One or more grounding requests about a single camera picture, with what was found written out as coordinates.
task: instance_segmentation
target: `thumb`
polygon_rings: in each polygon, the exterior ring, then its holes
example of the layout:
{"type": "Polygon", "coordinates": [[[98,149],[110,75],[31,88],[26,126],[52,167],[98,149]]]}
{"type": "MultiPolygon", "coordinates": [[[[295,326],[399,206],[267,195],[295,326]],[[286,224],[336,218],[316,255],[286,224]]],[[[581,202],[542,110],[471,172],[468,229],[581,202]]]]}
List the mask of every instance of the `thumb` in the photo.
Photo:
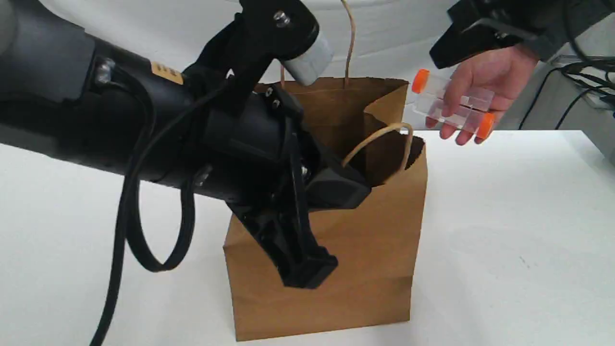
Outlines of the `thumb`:
{"type": "Polygon", "coordinates": [[[473,78],[471,64],[464,62],[457,67],[444,94],[443,116],[451,116],[457,111],[461,97],[472,86],[473,78]]]}

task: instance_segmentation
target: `orange cap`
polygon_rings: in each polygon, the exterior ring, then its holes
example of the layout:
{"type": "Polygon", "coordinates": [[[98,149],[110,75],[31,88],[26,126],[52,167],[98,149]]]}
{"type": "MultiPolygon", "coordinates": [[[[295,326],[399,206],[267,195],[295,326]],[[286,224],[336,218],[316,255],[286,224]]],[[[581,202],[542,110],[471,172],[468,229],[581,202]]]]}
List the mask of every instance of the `orange cap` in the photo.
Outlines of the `orange cap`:
{"type": "Polygon", "coordinates": [[[412,91],[416,94],[420,94],[425,90],[427,86],[427,80],[429,79],[429,70],[419,70],[416,74],[415,81],[412,83],[412,91]]]}
{"type": "Polygon", "coordinates": [[[496,124],[496,116],[493,113],[485,113],[483,121],[480,122],[480,127],[476,132],[476,137],[487,139],[493,131],[493,126],[496,124]]]}

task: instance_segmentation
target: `human hand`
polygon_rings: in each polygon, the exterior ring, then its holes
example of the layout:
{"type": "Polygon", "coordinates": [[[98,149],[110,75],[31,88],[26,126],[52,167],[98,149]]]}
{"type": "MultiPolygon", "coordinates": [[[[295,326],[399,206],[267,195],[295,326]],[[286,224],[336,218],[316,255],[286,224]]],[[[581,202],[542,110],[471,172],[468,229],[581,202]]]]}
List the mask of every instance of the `human hand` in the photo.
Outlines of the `human hand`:
{"type": "MultiPolygon", "coordinates": [[[[482,87],[495,92],[490,112],[496,116],[497,124],[528,84],[538,60],[527,48],[514,46],[491,50],[462,62],[453,73],[444,95],[442,115],[453,115],[468,89],[482,87]]],[[[428,128],[436,124],[437,120],[427,118],[428,128]]],[[[445,123],[440,130],[440,136],[442,139],[448,139],[456,131],[456,127],[445,123]]],[[[465,145],[472,136],[472,133],[462,130],[456,142],[458,145],[465,145]]],[[[476,144],[481,144],[484,140],[478,137],[474,139],[476,144]]]]}

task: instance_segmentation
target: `test tube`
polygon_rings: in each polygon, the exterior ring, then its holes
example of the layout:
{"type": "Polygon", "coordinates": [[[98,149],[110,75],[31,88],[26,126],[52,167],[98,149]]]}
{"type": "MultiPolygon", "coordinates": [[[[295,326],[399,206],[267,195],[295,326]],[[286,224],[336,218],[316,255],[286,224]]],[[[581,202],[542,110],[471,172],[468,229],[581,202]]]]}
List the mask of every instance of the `test tube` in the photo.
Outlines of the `test tube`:
{"type": "Polygon", "coordinates": [[[486,139],[496,123],[489,112],[495,93],[479,87],[470,88],[462,97],[459,108],[449,117],[442,116],[444,93],[450,79],[433,76],[429,70],[420,70],[412,83],[412,91],[419,94],[413,110],[423,116],[476,134],[486,139]]]}

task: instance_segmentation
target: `gray cylinder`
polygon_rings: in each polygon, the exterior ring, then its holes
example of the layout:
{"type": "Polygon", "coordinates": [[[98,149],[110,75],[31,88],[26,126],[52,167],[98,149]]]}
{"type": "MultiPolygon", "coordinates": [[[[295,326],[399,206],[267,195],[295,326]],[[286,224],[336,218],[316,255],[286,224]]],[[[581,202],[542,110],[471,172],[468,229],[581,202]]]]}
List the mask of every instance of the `gray cylinder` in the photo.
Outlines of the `gray cylinder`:
{"type": "Polygon", "coordinates": [[[17,30],[13,5],[9,0],[0,0],[0,55],[10,46],[17,30]]]}

